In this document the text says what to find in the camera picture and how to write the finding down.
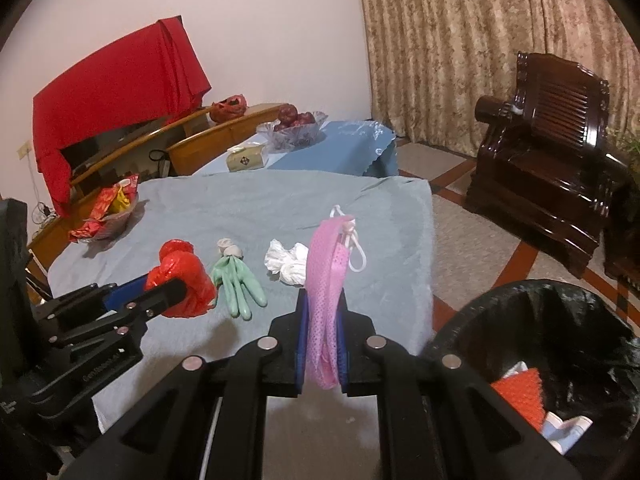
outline black garbage bag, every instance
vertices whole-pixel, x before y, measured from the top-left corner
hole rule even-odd
[[[579,286],[525,280],[495,288],[456,314],[429,349],[459,355],[490,383],[518,361],[538,368],[547,411],[593,421],[565,455],[587,480],[602,478],[638,423],[640,338]]]

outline gray bedsheet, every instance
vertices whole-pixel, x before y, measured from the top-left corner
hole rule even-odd
[[[370,316],[378,333],[412,353],[432,335],[433,212],[423,180],[273,170],[153,180],[139,192],[138,209],[118,240],[71,244],[56,259],[49,270],[54,295],[145,274],[171,238],[192,242],[207,266],[218,257],[217,240],[228,237],[242,247],[269,304],[263,309],[250,301],[253,319],[232,319],[223,294],[204,316],[149,322],[142,362],[94,397],[103,428],[185,356],[232,355],[264,335],[273,317],[293,310],[297,289],[268,276],[264,254],[272,238],[286,248],[308,245],[335,204],[355,216],[368,260],[364,272],[349,271],[346,277],[349,308]],[[359,255],[353,257],[357,266]],[[311,385],[297,400],[269,399],[264,449],[264,478],[372,478],[378,467],[376,401],[347,399],[338,390]]]

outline tissue box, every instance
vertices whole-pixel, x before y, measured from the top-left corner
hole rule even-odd
[[[233,146],[227,150],[229,154],[226,157],[226,166],[231,172],[264,168],[263,149],[264,144],[239,144],[238,146]]]

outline white drawstring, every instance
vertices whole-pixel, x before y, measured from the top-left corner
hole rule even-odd
[[[331,213],[329,213],[329,218],[333,218],[336,213],[338,213],[338,215],[340,216],[345,216],[345,214],[342,212],[342,209],[340,209],[340,206],[334,205],[331,209]],[[351,256],[350,256],[349,268],[353,272],[362,272],[364,268],[367,266],[367,256],[364,253],[364,250],[362,250],[362,247],[360,246],[360,244],[358,243],[358,233],[356,232],[356,221],[349,220],[348,222],[345,222],[344,225],[342,226],[342,232],[344,233],[344,246],[351,252],[351,250],[353,249],[351,245],[353,244],[354,247],[356,247],[356,249],[360,253],[360,256],[362,257],[362,266],[359,269],[356,269],[351,264]]]

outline pink mesh bag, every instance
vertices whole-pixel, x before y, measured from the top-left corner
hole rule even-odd
[[[351,220],[349,215],[323,220],[311,238],[306,258],[306,373],[325,390],[338,384],[335,314],[350,257],[340,240],[343,225]]]

